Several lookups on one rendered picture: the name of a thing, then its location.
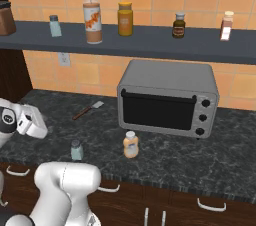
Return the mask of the black toaster oven door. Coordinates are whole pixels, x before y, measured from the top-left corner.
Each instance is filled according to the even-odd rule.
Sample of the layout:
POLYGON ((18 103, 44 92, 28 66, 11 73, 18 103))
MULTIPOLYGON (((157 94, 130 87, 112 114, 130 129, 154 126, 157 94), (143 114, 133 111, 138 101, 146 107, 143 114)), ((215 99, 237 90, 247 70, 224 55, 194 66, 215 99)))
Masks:
POLYGON ((190 130, 195 104, 123 98, 125 123, 177 130, 190 130))

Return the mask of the pale green glass shaker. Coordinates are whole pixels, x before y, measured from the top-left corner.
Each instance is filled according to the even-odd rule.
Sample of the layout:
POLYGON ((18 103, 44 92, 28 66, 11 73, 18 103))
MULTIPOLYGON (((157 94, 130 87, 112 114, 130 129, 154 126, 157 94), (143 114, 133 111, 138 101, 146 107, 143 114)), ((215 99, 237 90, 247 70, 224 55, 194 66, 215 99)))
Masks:
POLYGON ((71 158, 75 161, 83 159, 83 147, 79 140, 73 140, 71 143, 71 158))

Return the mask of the small dark brown bottle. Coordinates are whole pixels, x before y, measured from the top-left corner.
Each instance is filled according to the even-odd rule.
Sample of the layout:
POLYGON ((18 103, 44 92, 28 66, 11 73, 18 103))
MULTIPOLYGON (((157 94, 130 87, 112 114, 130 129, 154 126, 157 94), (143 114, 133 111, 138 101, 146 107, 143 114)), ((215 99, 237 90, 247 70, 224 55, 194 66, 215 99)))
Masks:
POLYGON ((177 13, 176 19, 173 22, 172 36, 174 38, 183 38, 185 34, 185 14, 177 13))

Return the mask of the pale blue glass shaker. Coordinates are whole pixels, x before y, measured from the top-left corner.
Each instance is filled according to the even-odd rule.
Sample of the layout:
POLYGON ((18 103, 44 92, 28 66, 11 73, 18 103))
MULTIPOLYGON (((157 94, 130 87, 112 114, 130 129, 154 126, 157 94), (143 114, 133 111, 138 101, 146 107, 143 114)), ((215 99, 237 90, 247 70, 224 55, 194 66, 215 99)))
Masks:
POLYGON ((50 25, 51 35, 53 37, 61 37, 62 32, 61 32, 60 23, 58 21, 58 16, 57 15, 50 15, 49 19, 50 19, 49 25, 50 25))

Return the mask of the dark grey wall shelf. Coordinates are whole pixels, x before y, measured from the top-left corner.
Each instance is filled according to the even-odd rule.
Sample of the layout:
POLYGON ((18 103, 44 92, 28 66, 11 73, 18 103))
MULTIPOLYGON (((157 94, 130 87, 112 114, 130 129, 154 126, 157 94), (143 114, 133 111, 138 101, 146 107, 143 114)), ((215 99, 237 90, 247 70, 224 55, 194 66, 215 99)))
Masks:
POLYGON ((1 49, 256 65, 256 30, 233 30, 225 42, 217 29, 187 28, 182 39, 175 39, 169 27, 136 26, 131 36, 122 37, 115 25, 105 24, 103 42, 90 45, 80 23, 63 23, 60 37, 51 35, 47 22, 18 21, 16 28, 0 36, 1 49))

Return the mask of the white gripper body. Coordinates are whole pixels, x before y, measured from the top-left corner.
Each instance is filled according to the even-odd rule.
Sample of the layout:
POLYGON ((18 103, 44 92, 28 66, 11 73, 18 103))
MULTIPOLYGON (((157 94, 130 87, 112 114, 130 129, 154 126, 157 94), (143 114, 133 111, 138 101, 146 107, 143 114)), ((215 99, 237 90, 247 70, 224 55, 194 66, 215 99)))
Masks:
POLYGON ((48 133, 43 116, 35 106, 24 105, 24 133, 35 138, 44 139, 48 133))

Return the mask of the tall bottle with orange label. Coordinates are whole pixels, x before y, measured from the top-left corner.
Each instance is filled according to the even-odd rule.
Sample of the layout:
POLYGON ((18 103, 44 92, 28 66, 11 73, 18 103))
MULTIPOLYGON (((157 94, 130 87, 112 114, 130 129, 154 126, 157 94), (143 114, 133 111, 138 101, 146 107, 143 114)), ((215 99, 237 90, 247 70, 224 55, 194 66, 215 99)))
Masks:
POLYGON ((86 40, 88 44, 102 42, 101 9, 98 0, 85 0, 83 3, 86 40))

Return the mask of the brown canister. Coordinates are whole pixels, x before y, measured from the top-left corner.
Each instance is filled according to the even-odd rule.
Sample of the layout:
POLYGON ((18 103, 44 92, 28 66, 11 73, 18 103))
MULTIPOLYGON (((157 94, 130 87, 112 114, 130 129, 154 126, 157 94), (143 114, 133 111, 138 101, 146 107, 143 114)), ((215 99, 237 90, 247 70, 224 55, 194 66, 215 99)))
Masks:
POLYGON ((8 36, 16 32, 16 25, 9 1, 0 1, 0 36, 8 36))

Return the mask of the white wall outlet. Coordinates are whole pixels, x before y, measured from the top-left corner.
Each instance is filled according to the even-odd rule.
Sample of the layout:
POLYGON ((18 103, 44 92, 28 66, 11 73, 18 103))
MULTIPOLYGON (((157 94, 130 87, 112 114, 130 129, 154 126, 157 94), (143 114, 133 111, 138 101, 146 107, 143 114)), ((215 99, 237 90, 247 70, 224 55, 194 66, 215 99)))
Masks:
POLYGON ((58 61, 60 66, 71 66, 70 56, 66 52, 58 52, 58 61))

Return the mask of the red and white spice bottle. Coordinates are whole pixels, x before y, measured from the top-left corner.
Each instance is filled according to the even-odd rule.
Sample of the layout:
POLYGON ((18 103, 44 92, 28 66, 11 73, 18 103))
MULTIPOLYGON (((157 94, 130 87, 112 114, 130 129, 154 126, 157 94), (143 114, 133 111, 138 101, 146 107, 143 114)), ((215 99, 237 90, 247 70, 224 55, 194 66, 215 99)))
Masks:
POLYGON ((226 11, 221 23, 220 40, 228 41, 230 39, 231 29, 233 25, 233 11, 226 11))

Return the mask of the dark wood cupboard door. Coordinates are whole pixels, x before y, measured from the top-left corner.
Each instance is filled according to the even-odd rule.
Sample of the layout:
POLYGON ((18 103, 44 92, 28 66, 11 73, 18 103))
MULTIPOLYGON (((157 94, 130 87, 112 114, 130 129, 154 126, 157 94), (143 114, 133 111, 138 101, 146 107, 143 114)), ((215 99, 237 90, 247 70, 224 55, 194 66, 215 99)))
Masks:
POLYGON ((139 201, 89 198, 91 210, 101 221, 101 226, 144 226, 145 208, 149 208, 148 226, 154 226, 153 208, 139 201))
POLYGON ((162 226, 163 212, 166 212, 165 226, 200 226, 201 222, 187 209, 156 205, 154 208, 155 226, 162 226))

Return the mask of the silver toaster oven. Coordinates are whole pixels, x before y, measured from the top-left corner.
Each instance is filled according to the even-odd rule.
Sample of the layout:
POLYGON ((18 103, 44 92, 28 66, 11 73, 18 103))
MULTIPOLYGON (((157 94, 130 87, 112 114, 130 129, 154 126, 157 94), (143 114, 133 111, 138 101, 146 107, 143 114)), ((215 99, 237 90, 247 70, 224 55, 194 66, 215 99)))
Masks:
POLYGON ((118 120, 122 128, 193 138, 207 138, 210 136, 219 102, 219 92, 210 65, 150 60, 130 61, 118 84, 117 95, 118 120), (129 93, 159 96, 191 98, 196 95, 197 102, 191 129, 177 130, 125 123, 123 119, 122 89, 126 89, 129 93), (210 106, 202 106, 202 101, 205 99, 210 101, 210 106), (207 116, 207 120, 204 122, 199 120, 201 114, 207 116), (204 134, 197 135, 197 128, 204 129, 204 134))

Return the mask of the dark wood cabinet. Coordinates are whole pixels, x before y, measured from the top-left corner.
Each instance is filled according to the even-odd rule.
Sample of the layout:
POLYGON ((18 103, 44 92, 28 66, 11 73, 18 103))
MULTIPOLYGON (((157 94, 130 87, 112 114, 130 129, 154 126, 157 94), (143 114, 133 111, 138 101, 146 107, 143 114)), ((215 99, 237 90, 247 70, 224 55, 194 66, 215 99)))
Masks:
POLYGON ((32 89, 23 52, 0 46, 0 98, 18 102, 32 89))

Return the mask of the dark wood drawer front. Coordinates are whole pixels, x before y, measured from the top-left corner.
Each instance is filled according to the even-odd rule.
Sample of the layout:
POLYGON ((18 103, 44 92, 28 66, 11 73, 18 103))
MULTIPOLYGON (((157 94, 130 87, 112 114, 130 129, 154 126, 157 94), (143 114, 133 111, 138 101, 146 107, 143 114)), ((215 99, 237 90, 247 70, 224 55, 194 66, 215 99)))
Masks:
POLYGON ((36 167, 22 164, 0 162, 0 170, 4 175, 4 191, 3 196, 9 203, 17 202, 18 200, 36 201, 39 197, 39 190, 34 184, 34 173, 36 167), (26 176, 10 175, 6 169, 15 173, 25 173, 29 170, 26 176))
POLYGON ((200 226, 256 226, 256 205, 254 204, 175 192, 171 207, 187 209, 200 220, 200 226), (223 207, 225 202, 227 209, 225 212, 201 209, 197 205, 197 198, 202 204, 212 207, 223 207))
POLYGON ((152 186, 120 182, 116 180, 103 179, 101 187, 114 189, 120 186, 114 193, 97 190, 90 194, 88 201, 91 205, 117 205, 122 207, 142 206, 142 205, 170 205, 172 203, 173 192, 152 186))

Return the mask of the orange condiment bottle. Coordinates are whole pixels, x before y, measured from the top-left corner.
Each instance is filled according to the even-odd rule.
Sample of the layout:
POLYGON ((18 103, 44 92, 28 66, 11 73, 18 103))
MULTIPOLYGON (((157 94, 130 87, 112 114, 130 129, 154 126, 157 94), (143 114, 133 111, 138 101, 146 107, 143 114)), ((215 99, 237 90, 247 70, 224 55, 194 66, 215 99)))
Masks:
POLYGON ((123 140, 124 145, 124 155, 127 158, 134 158, 138 155, 138 137, 134 131, 128 131, 126 133, 125 139, 123 140))

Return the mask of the yellow mustard bottle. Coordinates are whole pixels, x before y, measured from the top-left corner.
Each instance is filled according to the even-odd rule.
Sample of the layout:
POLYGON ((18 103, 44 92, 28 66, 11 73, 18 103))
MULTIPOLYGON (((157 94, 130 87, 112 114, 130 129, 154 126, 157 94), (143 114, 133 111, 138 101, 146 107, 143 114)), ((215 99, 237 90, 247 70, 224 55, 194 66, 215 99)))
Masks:
POLYGON ((133 10, 131 2, 119 2, 118 9, 118 34, 131 36, 133 33, 133 10))

